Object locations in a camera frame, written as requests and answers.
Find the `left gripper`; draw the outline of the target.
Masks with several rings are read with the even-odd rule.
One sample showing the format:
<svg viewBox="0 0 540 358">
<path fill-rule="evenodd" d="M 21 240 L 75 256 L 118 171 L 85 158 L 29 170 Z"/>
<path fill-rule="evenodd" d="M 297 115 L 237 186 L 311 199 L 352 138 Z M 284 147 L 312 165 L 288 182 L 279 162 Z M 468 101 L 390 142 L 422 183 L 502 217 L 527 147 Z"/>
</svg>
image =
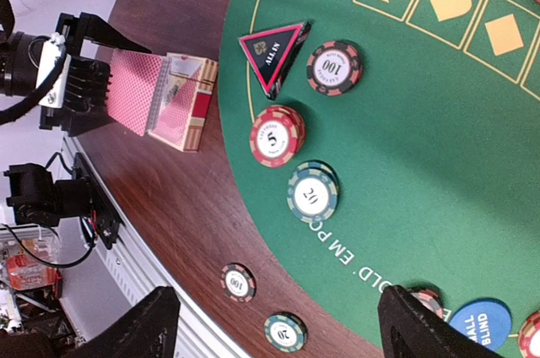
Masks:
<svg viewBox="0 0 540 358">
<path fill-rule="evenodd" d="M 80 55 L 84 41 L 111 49 L 149 54 L 151 51 L 131 41 L 100 16 L 81 13 L 78 17 L 61 14 L 56 31 L 66 38 L 71 61 L 67 71 L 60 108 L 41 107 L 39 128 L 60 128 L 69 137 L 77 137 L 111 122 L 106 102 L 111 79 L 111 66 Z"/>
</svg>

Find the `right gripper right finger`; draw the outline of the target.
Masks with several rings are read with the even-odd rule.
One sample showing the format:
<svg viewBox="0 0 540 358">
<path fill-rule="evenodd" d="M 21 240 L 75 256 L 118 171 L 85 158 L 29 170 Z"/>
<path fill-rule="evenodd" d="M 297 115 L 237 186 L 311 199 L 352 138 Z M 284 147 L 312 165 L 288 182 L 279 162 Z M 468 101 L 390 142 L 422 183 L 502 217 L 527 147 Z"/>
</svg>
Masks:
<svg viewBox="0 0 540 358">
<path fill-rule="evenodd" d="M 427 309 L 400 285 L 383 290 L 378 307 L 385 357 L 492 357 Z"/>
</svg>

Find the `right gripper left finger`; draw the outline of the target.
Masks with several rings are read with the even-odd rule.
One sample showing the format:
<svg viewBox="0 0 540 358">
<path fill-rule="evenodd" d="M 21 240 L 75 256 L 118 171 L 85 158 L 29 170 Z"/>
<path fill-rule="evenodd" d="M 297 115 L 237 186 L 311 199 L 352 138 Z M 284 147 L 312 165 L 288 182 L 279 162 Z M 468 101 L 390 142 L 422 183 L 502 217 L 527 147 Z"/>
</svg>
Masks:
<svg viewBox="0 0 540 358">
<path fill-rule="evenodd" d="M 158 286 L 103 333 L 68 357 L 173 357 L 181 303 L 170 286 Z"/>
</svg>

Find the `red-backed card deck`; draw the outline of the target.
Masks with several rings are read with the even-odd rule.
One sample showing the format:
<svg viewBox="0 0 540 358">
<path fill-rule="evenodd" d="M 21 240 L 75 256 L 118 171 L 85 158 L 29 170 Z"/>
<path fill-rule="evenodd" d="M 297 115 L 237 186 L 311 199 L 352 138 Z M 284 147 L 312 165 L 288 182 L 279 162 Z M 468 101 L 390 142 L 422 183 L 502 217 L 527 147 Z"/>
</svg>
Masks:
<svg viewBox="0 0 540 358">
<path fill-rule="evenodd" d="M 108 115 L 138 136 L 147 131 L 154 90 L 165 57 L 115 49 L 111 56 Z"/>
</svg>

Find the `blue small blind button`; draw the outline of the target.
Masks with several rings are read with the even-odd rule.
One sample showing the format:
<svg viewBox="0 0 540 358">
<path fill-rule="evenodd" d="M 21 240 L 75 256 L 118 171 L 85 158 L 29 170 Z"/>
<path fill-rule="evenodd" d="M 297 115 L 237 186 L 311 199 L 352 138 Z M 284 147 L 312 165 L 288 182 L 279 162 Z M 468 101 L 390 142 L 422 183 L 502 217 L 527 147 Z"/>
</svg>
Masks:
<svg viewBox="0 0 540 358">
<path fill-rule="evenodd" d="M 449 324 L 471 341 L 496 351 L 510 335 L 512 316 L 504 302 L 481 298 L 460 307 Z"/>
</svg>

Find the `green poker chip stack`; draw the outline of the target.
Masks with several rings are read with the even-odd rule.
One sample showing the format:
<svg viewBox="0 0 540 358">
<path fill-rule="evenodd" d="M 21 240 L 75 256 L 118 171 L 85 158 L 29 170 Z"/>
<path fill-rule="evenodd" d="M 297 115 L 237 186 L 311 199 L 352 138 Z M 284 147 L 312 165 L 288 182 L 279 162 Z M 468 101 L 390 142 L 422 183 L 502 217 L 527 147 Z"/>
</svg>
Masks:
<svg viewBox="0 0 540 358">
<path fill-rule="evenodd" d="M 290 312 L 278 312 L 269 316 L 264 323 L 264 333 L 274 348 L 285 353 L 302 350 L 308 336 L 304 322 Z"/>
</svg>

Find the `black red all-in triangle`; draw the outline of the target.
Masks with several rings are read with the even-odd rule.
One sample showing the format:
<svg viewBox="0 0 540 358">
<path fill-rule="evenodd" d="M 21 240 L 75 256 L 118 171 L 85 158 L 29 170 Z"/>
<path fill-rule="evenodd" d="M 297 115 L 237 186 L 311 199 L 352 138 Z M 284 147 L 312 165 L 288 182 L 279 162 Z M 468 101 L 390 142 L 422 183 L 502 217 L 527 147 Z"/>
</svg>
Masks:
<svg viewBox="0 0 540 358">
<path fill-rule="evenodd" d="M 238 39 L 251 70 L 269 100 L 276 100 L 312 27 L 311 21 L 243 35 Z"/>
</svg>

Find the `red chip pile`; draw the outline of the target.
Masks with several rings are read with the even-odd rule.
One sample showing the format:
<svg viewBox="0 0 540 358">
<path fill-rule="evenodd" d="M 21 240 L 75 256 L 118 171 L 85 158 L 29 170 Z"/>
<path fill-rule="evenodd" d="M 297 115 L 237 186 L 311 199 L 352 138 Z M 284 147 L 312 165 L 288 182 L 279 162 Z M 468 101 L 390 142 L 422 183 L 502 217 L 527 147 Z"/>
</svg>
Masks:
<svg viewBox="0 0 540 358">
<path fill-rule="evenodd" d="M 252 124 L 250 149 L 262 165 L 278 168 L 302 149 L 306 125 L 300 113 L 288 106 L 269 106 Z"/>
</svg>

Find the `red five poker chip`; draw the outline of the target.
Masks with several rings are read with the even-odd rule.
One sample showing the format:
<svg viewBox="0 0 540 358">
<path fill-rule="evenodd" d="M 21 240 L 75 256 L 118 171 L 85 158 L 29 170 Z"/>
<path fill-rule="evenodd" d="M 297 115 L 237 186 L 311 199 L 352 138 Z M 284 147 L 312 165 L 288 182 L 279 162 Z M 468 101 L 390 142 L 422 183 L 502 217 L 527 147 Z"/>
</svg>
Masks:
<svg viewBox="0 0 540 358">
<path fill-rule="evenodd" d="M 517 344 L 523 358 L 540 357 L 540 311 L 531 314 L 522 324 Z"/>
</svg>

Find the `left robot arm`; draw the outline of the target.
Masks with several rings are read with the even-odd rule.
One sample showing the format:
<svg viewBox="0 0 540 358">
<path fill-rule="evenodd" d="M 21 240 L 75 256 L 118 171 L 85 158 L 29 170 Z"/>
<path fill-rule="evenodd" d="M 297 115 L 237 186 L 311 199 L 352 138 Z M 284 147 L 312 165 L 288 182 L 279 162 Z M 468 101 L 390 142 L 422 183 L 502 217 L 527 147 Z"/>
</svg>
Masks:
<svg viewBox="0 0 540 358">
<path fill-rule="evenodd" d="M 1 93 L 20 101 L 2 110 L 1 123 L 15 122 L 40 108 L 39 127 L 59 127 L 70 137 L 108 122 L 106 114 L 111 66 L 81 56 L 85 41 L 127 52 L 149 49 L 129 40 L 95 14 L 61 14 L 54 33 L 14 31 L 9 0 L 1 0 Z"/>
</svg>

